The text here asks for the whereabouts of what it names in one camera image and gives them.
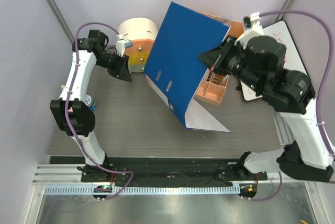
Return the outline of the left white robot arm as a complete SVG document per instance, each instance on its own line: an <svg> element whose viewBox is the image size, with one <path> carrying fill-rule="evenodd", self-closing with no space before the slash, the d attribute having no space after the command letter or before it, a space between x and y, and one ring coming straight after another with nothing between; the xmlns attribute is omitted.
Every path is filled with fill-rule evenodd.
<svg viewBox="0 0 335 224"><path fill-rule="evenodd" d="M86 38L75 38L72 65L65 87L59 98L50 102L57 126L78 144L86 165L95 166L93 175L101 182L111 177L111 168L94 132L95 114L85 103L91 73L95 66L100 66L112 77L132 81L128 69L129 57L125 54L132 42L118 34L114 53L106 50L107 43L108 37L100 30L90 30Z"/></svg>

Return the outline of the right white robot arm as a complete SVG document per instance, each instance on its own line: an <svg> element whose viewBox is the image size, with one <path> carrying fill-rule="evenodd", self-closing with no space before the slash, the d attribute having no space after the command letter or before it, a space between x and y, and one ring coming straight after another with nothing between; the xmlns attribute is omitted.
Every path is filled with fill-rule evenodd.
<svg viewBox="0 0 335 224"><path fill-rule="evenodd" d="M260 172L282 172L301 181L329 183L334 157L327 149L316 119L316 96L308 75L284 68L286 46L269 36L246 45L228 37L199 59L219 75L248 85L289 126L294 142L275 151L244 153L236 167L244 180Z"/></svg>

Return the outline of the light blue thin folder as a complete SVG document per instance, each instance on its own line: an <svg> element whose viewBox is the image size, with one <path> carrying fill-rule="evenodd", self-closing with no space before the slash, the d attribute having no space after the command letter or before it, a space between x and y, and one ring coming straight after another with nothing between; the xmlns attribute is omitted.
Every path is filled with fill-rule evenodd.
<svg viewBox="0 0 335 224"><path fill-rule="evenodd" d="M232 17L232 12L224 12L222 15L222 19L221 19L222 23L227 26L230 26L231 17Z"/></svg>

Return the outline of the blue ring binder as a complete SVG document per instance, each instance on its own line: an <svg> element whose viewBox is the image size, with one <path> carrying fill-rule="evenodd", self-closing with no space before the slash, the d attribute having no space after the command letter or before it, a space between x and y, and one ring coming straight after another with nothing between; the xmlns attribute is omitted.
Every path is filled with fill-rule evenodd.
<svg viewBox="0 0 335 224"><path fill-rule="evenodd" d="M144 67L148 85L187 129L229 132L194 98L208 67L198 58L219 46L229 26L172 2Z"/></svg>

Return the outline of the white arched drawer cabinet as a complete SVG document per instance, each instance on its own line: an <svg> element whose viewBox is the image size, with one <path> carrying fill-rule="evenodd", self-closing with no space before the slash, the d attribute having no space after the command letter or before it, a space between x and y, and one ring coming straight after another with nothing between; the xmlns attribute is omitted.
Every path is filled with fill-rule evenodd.
<svg viewBox="0 0 335 224"><path fill-rule="evenodd" d="M125 55L128 56L130 53L150 52L158 34L158 28L151 19L138 17L125 20L120 24L118 32L125 39L132 41L132 47L125 51Z"/></svg>

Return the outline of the yellow cabinet drawer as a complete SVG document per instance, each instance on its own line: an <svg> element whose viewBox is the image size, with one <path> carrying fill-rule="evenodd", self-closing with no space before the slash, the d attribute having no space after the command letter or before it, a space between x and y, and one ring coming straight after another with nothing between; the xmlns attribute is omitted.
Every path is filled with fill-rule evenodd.
<svg viewBox="0 0 335 224"><path fill-rule="evenodd" d="M138 65L138 64L145 64L147 62L148 56L150 52L137 52L137 53L130 53L129 56L129 65Z"/></svg>

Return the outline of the orange desk file organizer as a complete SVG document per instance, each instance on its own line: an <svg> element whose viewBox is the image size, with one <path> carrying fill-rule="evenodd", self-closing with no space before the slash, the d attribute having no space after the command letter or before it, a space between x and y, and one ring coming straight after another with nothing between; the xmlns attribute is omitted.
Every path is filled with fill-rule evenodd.
<svg viewBox="0 0 335 224"><path fill-rule="evenodd" d="M221 17L207 13L202 13L202 15L205 15L209 18L222 22ZM243 24L241 22L231 20L229 27L230 27L230 30L228 32L229 36L238 38L243 34ZM195 93L195 98L197 100L201 100L203 102L219 106L226 92L228 80L229 80L228 76L222 76L207 71Z"/></svg>

